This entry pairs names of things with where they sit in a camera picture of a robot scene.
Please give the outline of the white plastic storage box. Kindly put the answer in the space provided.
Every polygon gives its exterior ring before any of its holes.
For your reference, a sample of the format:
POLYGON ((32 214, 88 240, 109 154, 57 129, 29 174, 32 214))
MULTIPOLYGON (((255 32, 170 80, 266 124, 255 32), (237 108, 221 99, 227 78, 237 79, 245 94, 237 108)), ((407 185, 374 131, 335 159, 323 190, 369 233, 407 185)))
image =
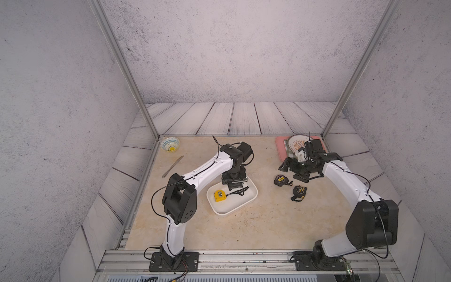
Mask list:
POLYGON ((210 187, 206 192, 206 197, 213 212, 218 216, 227 216, 243 208, 245 205, 253 202, 258 196, 258 189, 250 178, 248 178, 248 181, 243 184, 243 187, 246 186, 248 186, 249 189, 245 192, 243 196, 230 195, 227 197, 226 200, 223 200, 221 202, 215 202, 214 199, 215 191, 223 190, 225 191, 226 194, 229 194, 230 192, 233 192, 241 188, 229 190, 229 188, 226 185, 223 185, 221 183, 217 183, 214 186, 210 187))

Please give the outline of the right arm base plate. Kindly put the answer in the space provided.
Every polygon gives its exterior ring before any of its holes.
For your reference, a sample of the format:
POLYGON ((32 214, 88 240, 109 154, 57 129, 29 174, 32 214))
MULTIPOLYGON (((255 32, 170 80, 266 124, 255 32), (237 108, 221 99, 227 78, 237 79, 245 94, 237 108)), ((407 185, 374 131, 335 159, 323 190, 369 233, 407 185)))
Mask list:
POLYGON ((342 257, 330 258, 313 251, 295 251, 293 261, 297 271, 347 271, 342 257))

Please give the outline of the black yellow tape measure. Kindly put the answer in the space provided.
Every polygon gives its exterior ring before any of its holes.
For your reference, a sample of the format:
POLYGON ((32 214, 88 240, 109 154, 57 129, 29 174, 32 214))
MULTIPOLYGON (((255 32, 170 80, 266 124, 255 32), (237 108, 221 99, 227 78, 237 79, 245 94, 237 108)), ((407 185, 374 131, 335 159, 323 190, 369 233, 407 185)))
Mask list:
POLYGON ((278 187, 282 187, 282 186, 292 186, 293 181, 289 180, 286 176, 284 175, 277 175, 274 179, 274 184, 278 187))

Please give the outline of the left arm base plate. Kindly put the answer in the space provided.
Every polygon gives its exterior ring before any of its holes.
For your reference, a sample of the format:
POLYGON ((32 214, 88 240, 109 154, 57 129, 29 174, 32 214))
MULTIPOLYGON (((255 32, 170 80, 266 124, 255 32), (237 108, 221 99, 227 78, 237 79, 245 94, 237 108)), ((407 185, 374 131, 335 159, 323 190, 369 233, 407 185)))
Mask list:
POLYGON ((199 252, 182 252, 171 257, 164 251, 152 254, 150 272, 196 272, 198 270, 199 252))

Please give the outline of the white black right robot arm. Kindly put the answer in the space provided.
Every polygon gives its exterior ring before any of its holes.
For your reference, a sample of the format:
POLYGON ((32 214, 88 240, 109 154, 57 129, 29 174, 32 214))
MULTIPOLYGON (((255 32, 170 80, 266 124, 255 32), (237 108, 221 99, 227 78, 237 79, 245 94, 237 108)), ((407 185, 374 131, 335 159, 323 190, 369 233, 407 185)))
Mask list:
POLYGON ((328 178, 353 210, 343 233, 315 243, 314 262, 329 262, 369 247, 389 247, 397 242, 398 205, 371 191, 369 180, 352 172, 339 154, 326 152, 318 139, 305 142, 297 156, 285 158, 278 169, 292 172, 295 179, 304 183, 328 178))

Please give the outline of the round black tape measure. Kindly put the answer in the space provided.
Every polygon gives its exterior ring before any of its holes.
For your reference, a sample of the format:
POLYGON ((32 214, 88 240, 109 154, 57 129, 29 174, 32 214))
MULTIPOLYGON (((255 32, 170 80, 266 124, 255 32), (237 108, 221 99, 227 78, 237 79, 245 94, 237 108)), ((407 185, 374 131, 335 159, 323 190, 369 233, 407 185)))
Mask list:
POLYGON ((303 186, 296 186, 293 188, 293 196, 291 197, 291 200, 293 202, 302 202, 305 199, 307 188, 303 186))

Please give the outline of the large black tape measure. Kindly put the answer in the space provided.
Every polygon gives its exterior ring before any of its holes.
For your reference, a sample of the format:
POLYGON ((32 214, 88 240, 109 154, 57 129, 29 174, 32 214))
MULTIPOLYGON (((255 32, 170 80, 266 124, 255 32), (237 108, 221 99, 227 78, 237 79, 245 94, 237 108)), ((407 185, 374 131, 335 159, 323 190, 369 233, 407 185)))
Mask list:
POLYGON ((243 196, 243 195, 245 194, 245 192, 246 192, 248 189, 249 189, 249 187, 246 186, 246 187, 244 187, 244 188, 241 188, 241 189, 235 190, 235 191, 233 191, 233 192, 230 192, 227 196, 230 196, 230 195, 239 195, 239 196, 243 196))

